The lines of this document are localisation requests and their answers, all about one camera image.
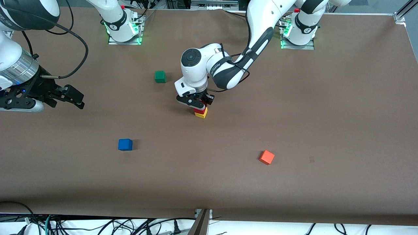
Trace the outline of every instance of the yellow block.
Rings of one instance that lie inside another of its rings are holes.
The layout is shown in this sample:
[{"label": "yellow block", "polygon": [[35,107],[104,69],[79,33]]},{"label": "yellow block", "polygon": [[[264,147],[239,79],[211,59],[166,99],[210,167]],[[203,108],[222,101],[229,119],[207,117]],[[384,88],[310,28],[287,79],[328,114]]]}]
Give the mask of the yellow block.
[{"label": "yellow block", "polygon": [[199,117],[199,118],[206,118],[206,114],[208,113],[208,108],[206,107],[206,110],[205,110],[205,114],[200,114],[200,113],[194,113],[195,115],[196,115],[196,117]]}]

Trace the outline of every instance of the round black joint cap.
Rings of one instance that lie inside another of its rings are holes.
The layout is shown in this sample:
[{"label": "round black joint cap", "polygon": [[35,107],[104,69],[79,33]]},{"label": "round black joint cap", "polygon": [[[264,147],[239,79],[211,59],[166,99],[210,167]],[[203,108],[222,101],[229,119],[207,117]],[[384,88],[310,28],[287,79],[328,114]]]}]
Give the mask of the round black joint cap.
[{"label": "round black joint cap", "polygon": [[181,64],[186,67],[193,67],[197,65],[202,59],[202,54],[196,48],[191,48],[183,53],[181,56]]}]

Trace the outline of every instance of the orange cube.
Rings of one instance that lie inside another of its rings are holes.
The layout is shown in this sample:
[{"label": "orange cube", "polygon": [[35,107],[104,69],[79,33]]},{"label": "orange cube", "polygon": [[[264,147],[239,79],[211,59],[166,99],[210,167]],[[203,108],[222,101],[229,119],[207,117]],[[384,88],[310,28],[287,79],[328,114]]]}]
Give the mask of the orange cube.
[{"label": "orange cube", "polygon": [[260,157],[260,161],[266,165],[270,165],[274,159],[274,154],[271,152],[264,150],[263,154]]}]

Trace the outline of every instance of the blue cube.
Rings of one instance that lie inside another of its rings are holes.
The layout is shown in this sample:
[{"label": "blue cube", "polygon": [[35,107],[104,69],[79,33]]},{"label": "blue cube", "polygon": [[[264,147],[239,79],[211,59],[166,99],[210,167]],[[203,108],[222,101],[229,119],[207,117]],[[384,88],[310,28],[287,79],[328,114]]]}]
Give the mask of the blue cube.
[{"label": "blue cube", "polygon": [[132,151],[132,140],[131,139],[120,139],[118,149],[121,151]]}]

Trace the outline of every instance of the table surface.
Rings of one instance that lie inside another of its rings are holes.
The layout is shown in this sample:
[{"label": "table surface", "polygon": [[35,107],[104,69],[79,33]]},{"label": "table surface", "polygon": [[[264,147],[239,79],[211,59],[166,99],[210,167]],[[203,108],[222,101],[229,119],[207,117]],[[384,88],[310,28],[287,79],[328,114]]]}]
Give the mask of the table surface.
[{"label": "table surface", "polygon": [[[158,10],[141,46],[115,46],[95,9],[74,15],[89,57],[59,84],[84,93],[86,106],[0,114],[1,199],[45,214],[211,208],[225,220],[418,224],[418,65],[391,16],[325,15],[314,51],[282,50],[276,33],[251,76],[200,119],[176,102],[181,54],[215,42],[241,52],[244,19]],[[28,36],[52,74],[84,54],[71,35]],[[166,84],[154,82],[156,70]],[[121,138],[137,149],[119,151]],[[269,166],[258,161],[263,150],[276,155]]]}]

